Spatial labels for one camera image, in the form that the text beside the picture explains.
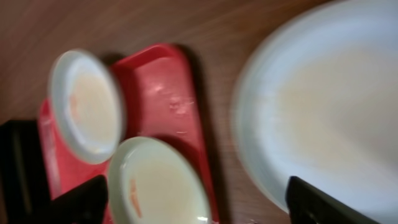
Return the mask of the red plastic tray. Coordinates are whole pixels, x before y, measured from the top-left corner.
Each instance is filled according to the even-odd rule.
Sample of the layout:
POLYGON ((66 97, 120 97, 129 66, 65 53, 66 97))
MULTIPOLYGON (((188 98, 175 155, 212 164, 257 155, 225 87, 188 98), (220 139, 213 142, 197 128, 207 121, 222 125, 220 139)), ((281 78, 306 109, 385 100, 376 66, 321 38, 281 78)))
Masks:
MULTIPOLYGON (((123 89, 126 137, 155 137, 183 154, 206 189, 212 223, 219 223, 192 69, 185 53, 175 45, 157 44, 119 60, 111 71, 123 89)), ((37 124, 50 198, 106 173, 107 162, 89 165, 70 152, 57 131, 48 99, 40 107, 37 124)))

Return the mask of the black water tray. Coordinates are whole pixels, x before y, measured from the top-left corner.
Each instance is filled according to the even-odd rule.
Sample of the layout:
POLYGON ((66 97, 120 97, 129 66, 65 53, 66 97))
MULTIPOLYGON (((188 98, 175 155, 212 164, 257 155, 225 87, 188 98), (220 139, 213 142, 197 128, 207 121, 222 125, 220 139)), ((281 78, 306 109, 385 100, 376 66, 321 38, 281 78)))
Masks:
POLYGON ((51 201, 36 120, 1 125, 1 194, 8 223, 51 201))

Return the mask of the light blue plate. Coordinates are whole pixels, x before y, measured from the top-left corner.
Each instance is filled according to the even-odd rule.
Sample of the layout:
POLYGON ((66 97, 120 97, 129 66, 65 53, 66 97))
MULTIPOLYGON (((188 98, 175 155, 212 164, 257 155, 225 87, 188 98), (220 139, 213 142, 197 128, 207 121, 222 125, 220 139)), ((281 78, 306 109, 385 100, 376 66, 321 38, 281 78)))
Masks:
POLYGON ((61 138, 79 160, 107 161, 126 130, 120 86, 105 65, 88 51, 61 54, 50 72, 49 103, 61 138))
POLYGON ((272 33, 242 70, 239 158, 281 210, 297 176, 397 222, 397 2, 333 1, 272 33))
POLYGON ((213 221, 203 184, 171 145, 134 137, 120 144, 108 169, 114 223, 204 224, 213 221))

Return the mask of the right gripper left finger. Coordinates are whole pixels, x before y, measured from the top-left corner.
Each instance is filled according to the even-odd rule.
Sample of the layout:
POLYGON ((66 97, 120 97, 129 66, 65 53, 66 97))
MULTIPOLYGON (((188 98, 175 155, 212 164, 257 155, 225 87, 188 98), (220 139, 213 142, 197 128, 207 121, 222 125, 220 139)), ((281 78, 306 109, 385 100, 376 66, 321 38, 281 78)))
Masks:
POLYGON ((56 198, 50 205, 46 223, 101 224, 107 202, 106 178, 97 175, 56 198))

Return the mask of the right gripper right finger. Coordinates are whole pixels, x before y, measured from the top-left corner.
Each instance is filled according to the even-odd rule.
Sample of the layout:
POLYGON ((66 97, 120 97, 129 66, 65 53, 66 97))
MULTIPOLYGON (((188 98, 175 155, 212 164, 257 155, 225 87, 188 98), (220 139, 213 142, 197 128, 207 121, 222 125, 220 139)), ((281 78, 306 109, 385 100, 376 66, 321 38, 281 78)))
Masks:
POLYGON ((289 178, 285 201, 291 224, 377 224, 297 176, 289 178))

